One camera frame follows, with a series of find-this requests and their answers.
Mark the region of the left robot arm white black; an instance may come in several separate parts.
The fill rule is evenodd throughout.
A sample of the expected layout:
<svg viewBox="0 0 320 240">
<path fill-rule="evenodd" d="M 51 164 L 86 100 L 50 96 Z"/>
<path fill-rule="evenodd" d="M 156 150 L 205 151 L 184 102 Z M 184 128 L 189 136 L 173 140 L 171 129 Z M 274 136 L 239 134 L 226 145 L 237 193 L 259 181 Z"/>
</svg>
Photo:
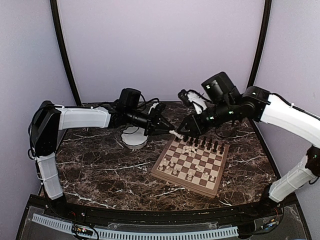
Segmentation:
<svg viewBox="0 0 320 240">
<path fill-rule="evenodd" d="M 140 110 L 141 91 L 133 88 L 122 89 L 119 99 L 112 103 L 101 102 L 97 106 L 64 106 L 50 100 L 41 103 L 28 127 L 28 156 L 35 161 L 37 177 L 44 192 L 52 200 L 51 210 L 60 218 L 71 213 L 65 203 L 63 188 L 56 164 L 58 140 L 61 131 L 70 129 L 117 129 L 132 125 L 143 130 L 144 136 L 169 134 L 175 127 L 163 115 L 166 105 L 157 102 L 148 113 Z"/>
</svg>

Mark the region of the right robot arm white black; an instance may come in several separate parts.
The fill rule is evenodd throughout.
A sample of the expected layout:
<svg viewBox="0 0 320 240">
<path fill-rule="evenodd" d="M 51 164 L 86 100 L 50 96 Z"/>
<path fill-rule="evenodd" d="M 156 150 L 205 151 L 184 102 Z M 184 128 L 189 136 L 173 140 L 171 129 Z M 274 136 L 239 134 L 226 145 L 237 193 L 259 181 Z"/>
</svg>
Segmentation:
<svg viewBox="0 0 320 240">
<path fill-rule="evenodd" d="M 275 205 L 308 182 L 320 177 L 320 118 L 278 93 L 252 85 L 240 93 L 229 76 L 220 72 L 201 84 L 206 96 L 193 89 L 182 89 L 178 98 L 195 113 L 185 117 L 177 132 L 199 137 L 227 122 L 248 119 L 265 124 L 263 134 L 275 157 L 290 157 L 298 162 L 264 190 L 255 213 L 266 217 Z"/>
</svg>

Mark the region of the wooden chessboard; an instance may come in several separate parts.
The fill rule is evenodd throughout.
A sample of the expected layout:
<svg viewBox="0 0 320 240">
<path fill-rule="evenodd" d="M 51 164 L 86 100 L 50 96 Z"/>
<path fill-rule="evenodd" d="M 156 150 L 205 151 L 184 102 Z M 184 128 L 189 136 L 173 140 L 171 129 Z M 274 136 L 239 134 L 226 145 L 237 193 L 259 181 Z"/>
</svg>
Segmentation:
<svg viewBox="0 0 320 240">
<path fill-rule="evenodd" d="M 213 140 L 209 136 L 201 136 L 199 139 L 188 138 L 187 141 L 172 136 L 155 165 L 151 169 L 151 174 L 161 180 L 174 185 L 184 187 L 198 194 L 214 198 L 218 193 L 218 188 L 226 165 L 229 145 Z M 170 167 L 170 173 L 166 173 L 166 167 L 174 162 Z M 173 169 L 177 168 L 177 174 L 173 174 Z M 188 181 L 188 173 L 193 172 L 192 181 Z"/>
</svg>

